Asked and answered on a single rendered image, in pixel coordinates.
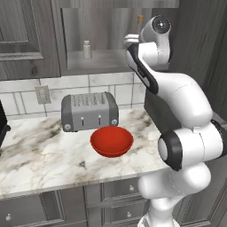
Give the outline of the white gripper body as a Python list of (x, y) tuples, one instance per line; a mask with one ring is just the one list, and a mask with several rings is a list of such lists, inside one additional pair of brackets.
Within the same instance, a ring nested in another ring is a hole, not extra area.
[(132, 43), (138, 43), (139, 42), (139, 35), (135, 34), (128, 34), (124, 37), (124, 44), (132, 44)]

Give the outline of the white shaker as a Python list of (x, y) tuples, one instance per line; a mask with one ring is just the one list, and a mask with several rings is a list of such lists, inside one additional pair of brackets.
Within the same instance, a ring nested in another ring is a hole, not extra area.
[(91, 59), (92, 58), (92, 52), (91, 52), (91, 46), (89, 40), (83, 41), (83, 57), (85, 59)]

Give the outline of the open grey cabinet door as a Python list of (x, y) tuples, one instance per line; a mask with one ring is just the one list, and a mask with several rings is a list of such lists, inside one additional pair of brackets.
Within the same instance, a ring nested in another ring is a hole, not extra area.
[(190, 75), (227, 120), (227, 0), (180, 0), (169, 69)]

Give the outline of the red mixing bowl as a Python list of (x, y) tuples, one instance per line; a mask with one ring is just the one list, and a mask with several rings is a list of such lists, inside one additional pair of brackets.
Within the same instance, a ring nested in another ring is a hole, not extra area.
[(117, 126), (106, 126), (95, 130), (90, 136), (92, 148), (108, 158), (120, 157), (133, 145), (134, 138), (129, 131)]

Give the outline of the grey upper cabinet door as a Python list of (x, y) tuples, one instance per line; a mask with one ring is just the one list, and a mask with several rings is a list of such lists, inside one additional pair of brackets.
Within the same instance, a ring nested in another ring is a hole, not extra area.
[(57, 76), (51, 0), (0, 0), (0, 81)]

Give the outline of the grey lower cabinet door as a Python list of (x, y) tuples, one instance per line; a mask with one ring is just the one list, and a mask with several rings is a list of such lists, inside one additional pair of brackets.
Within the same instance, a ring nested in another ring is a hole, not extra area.
[[(11, 214), (11, 221), (5, 220), (8, 214)], [(0, 227), (25, 227), (63, 220), (54, 192), (0, 200)]]

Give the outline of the grey four-slot toaster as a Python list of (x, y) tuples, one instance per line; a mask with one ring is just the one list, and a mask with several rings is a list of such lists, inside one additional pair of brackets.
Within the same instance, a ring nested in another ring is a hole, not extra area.
[(66, 95), (61, 101), (61, 124), (65, 132), (99, 129), (119, 124), (119, 108), (107, 91)]

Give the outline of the grey drawer front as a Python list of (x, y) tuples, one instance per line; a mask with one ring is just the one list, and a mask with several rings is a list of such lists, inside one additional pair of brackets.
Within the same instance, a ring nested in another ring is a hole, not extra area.
[[(108, 201), (140, 197), (137, 183), (137, 177), (102, 183), (101, 199), (103, 201)], [(129, 190), (130, 185), (134, 186), (133, 192)]]
[[(105, 207), (102, 210), (101, 223), (103, 225), (106, 225), (134, 221), (144, 215), (144, 210), (145, 210), (144, 200), (115, 207)], [(130, 218), (127, 217), (128, 211), (132, 214)]]

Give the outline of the black countertop appliance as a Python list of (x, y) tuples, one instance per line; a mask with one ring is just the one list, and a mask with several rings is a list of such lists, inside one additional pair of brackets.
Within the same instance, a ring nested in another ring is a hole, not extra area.
[(10, 130), (11, 130), (11, 127), (8, 125), (4, 108), (0, 100), (0, 147), (2, 146), (6, 133)]

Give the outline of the open grey wall cabinet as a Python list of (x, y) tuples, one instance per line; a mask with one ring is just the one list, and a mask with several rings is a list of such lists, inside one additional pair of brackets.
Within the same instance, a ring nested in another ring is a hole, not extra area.
[[(180, 0), (51, 0), (63, 75), (128, 72), (124, 36), (139, 33), (153, 16), (176, 28)], [(137, 15), (144, 15), (142, 25)], [(89, 40), (91, 59), (83, 57)]]

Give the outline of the grey wall outlet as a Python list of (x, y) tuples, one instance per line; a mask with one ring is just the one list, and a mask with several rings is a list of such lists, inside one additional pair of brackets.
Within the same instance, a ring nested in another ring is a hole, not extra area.
[(47, 85), (35, 86), (35, 94), (39, 105), (49, 104), (51, 102), (50, 92)]

